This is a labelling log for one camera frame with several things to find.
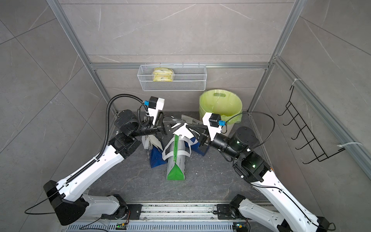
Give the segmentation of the white paper receipt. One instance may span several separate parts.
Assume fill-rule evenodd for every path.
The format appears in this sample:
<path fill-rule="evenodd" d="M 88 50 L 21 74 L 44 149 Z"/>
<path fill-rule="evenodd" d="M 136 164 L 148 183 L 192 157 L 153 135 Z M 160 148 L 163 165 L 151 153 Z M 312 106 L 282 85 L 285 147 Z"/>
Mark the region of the white paper receipt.
<path fill-rule="evenodd" d="M 180 129 L 176 130 L 173 134 L 177 135 L 177 136 L 180 136 L 181 138 L 186 137 L 188 139 L 192 139 L 194 136 L 186 128 L 186 125 L 187 125 L 187 123 L 184 123 L 184 125 Z"/>

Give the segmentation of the green white paper bag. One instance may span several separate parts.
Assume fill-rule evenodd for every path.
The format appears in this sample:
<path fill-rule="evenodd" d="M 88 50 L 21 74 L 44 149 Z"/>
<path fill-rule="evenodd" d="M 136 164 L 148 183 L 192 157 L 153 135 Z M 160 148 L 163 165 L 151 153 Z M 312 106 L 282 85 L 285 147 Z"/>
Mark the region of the green white paper bag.
<path fill-rule="evenodd" d="M 192 141 L 178 135 L 169 141 L 162 152 L 162 158 L 167 161 L 167 180 L 185 180 L 186 158 L 191 156 Z"/>

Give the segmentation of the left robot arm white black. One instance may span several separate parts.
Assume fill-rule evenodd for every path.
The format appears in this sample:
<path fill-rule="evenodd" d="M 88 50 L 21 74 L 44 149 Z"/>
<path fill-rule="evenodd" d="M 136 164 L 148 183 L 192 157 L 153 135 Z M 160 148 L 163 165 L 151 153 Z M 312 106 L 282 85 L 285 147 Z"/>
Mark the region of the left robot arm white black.
<path fill-rule="evenodd" d="M 110 110 L 119 98 L 134 99 L 140 103 L 140 107 L 136 113 L 131 110 L 119 113 L 114 122 L 119 132 L 110 138 Z M 62 226 L 93 215 L 128 218 L 129 209 L 120 195 L 90 196 L 85 191 L 103 174 L 136 151 L 141 144 L 137 139 L 139 136 L 153 135 L 158 140 L 169 134 L 192 138 L 183 120 L 164 116 L 163 106 L 164 99 L 156 97 L 143 101 L 131 94 L 119 94 L 110 99 L 106 108 L 105 138 L 99 153 L 71 175 L 58 182 L 50 180 L 43 187 L 54 210 L 52 214 L 57 216 Z M 146 113 L 143 119 L 141 109 Z"/>

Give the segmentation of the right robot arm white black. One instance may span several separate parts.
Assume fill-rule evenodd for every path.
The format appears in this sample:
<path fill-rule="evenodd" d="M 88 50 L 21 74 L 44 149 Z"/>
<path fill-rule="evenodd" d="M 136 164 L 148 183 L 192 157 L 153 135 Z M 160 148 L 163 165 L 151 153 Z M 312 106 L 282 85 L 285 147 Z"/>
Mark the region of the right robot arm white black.
<path fill-rule="evenodd" d="M 307 210 L 282 184 L 269 164 L 255 152 L 259 140 L 249 127 L 239 127 L 228 137 L 222 133 L 227 126 L 221 116 L 207 113 L 202 124 L 185 128 L 199 142 L 199 146 L 212 147 L 231 158 L 235 172 L 247 184 L 262 193 L 275 207 L 271 211 L 256 205 L 242 195 L 230 202 L 235 218 L 252 219 L 273 232 L 333 232 L 333 222 Z"/>

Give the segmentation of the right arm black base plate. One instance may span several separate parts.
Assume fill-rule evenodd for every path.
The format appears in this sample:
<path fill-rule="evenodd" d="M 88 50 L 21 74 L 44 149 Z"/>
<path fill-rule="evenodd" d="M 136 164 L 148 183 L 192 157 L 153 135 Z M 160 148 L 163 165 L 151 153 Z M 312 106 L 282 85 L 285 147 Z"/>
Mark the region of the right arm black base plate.
<path fill-rule="evenodd" d="M 213 211 L 214 215 L 217 215 L 219 220 L 229 220 L 229 219 L 250 219 L 240 214 L 236 208 L 230 207 L 229 204 L 217 204 L 216 210 Z"/>

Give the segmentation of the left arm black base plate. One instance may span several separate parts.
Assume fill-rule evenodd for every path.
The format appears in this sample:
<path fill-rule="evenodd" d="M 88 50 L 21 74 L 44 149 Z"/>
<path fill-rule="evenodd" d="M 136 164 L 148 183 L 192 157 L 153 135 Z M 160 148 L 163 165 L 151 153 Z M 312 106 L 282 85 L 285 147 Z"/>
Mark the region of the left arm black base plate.
<path fill-rule="evenodd" d="M 142 211 L 143 205 L 141 204 L 129 204 L 126 207 L 121 206 L 114 214 L 107 215 L 102 214 L 102 219 L 109 220 L 138 220 Z"/>

